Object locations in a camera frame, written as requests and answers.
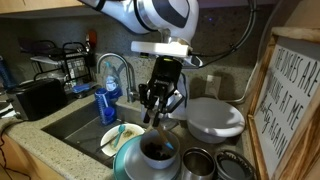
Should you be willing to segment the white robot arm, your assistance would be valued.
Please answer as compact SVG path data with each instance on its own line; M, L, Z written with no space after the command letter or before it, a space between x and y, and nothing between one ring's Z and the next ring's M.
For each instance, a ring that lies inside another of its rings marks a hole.
M178 91L183 64L191 61L191 40L198 23L197 0L79 0L109 15L137 34L158 31L158 43L134 41L133 52L153 54L156 62L148 83L139 86L140 102L147 109L146 123L159 125L162 115L173 112L183 97L168 99Z

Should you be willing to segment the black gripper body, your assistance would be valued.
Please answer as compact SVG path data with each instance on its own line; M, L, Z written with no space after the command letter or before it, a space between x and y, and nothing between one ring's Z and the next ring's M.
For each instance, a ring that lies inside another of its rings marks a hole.
M146 84L140 84L140 103L147 110L156 109L160 113L173 112L184 100L180 96L168 104L168 100L177 92L177 84L182 70L182 63L171 56L156 58L152 75Z

